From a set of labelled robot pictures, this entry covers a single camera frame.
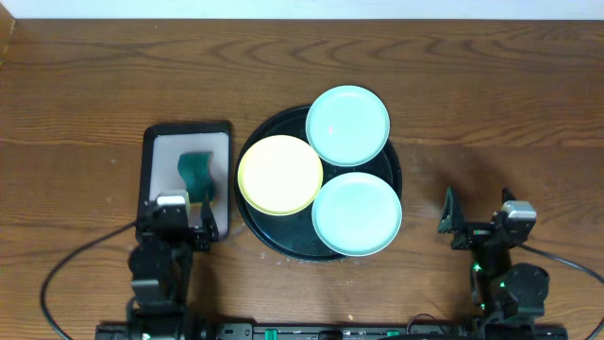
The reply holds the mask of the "yellow plate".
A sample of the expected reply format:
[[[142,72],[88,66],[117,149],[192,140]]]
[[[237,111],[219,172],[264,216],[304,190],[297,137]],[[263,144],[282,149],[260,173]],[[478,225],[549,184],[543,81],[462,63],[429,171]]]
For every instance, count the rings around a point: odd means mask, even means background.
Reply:
[[[321,159],[303,140],[275,135],[252,144],[237,170],[238,188],[261,213],[285,216],[306,209],[318,195],[324,177]]]

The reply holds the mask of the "green yellow sponge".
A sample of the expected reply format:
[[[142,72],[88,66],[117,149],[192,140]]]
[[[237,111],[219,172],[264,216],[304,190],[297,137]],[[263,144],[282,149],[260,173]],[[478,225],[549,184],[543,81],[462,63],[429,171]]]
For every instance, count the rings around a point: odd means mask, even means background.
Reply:
[[[211,152],[185,153],[177,163],[177,171],[182,178],[192,204],[211,203],[215,189],[210,174]]]

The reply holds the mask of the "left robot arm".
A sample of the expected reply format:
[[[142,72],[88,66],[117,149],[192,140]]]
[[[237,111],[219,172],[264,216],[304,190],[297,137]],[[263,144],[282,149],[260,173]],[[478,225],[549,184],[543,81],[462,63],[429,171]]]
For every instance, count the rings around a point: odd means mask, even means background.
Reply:
[[[187,307],[193,254],[219,238],[210,199],[201,203],[201,224],[189,225],[187,193],[160,195],[135,222],[137,247],[128,267],[134,297],[126,307],[126,339],[211,339],[214,329]]]

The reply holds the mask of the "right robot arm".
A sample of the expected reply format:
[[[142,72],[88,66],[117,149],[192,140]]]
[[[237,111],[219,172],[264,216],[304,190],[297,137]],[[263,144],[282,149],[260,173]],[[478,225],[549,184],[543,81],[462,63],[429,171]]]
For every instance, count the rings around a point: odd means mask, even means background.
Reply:
[[[527,241],[537,212],[508,188],[502,205],[489,222],[466,220],[461,201],[449,187],[445,194],[439,233],[453,236],[454,250],[468,250],[473,304],[482,315],[471,321],[476,339],[535,339],[534,320],[545,314],[549,275],[534,264],[512,263],[511,249]]]

